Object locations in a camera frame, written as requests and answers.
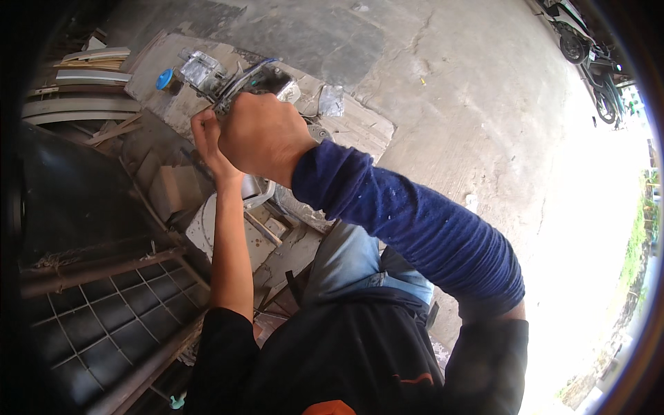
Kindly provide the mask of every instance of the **blue bottle cap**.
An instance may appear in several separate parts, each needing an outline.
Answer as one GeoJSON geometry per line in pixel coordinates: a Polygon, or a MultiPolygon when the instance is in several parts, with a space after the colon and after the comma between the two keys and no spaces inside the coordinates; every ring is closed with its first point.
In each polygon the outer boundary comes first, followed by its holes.
{"type": "Polygon", "coordinates": [[[164,87],[166,87],[166,85],[168,85],[168,83],[171,81],[172,77],[173,77],[173,69],[170,68],[166,69],[157,78],[157,83],[155,84],[155,86],[157,87],[158,90],[164,89],[164,87]]]}

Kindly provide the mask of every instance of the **motorcycle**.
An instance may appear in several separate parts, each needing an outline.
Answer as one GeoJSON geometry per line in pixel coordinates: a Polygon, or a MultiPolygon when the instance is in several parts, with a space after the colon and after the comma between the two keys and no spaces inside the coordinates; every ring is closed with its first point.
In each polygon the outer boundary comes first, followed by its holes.
{"type": "Polygon", "coordinates": [[[621,66],[611,59],[611,49],[599,45],[581,14],[568,0],[551,3],[540,0],[546,19],[560,35],[560,51],[567,61],[578,65],[593,88],[597,113],[616,128],[625,116],[625,106],[612,74],[621,66]]]}

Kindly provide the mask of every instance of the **metal grate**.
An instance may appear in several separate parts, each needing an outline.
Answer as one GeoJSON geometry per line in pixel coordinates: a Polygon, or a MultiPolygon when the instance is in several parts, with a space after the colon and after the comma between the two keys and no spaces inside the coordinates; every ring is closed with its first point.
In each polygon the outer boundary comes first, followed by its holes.
{"type": "Polygon", "coordinates": [[[190,323],[208,295],[170,260],[42,295],[27,305],[42,355],[83,406],[190,323]]]}

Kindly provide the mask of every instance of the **jeans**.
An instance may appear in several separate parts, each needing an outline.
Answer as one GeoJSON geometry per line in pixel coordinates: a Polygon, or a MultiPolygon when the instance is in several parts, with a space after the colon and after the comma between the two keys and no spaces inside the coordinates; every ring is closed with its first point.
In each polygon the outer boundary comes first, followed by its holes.
{"type": "Polygon", "coordinates": [[[429,304],[434,285],[391,247],[378,252],[378,238],[361,226],[338,222],[313,259],[303,305],[371,287],[398,288],[429,304]]]}

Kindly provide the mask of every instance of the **fist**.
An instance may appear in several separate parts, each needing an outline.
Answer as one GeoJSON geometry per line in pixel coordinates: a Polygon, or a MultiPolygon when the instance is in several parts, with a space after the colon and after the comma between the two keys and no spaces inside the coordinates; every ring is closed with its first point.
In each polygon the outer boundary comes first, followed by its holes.
{"type": "Polygon", "coordinates": [[[300,157],[317,145],[293,104],[274,94],[239,94],[220,128],[219,149],[235,167],[288,188],[300,157]]]}

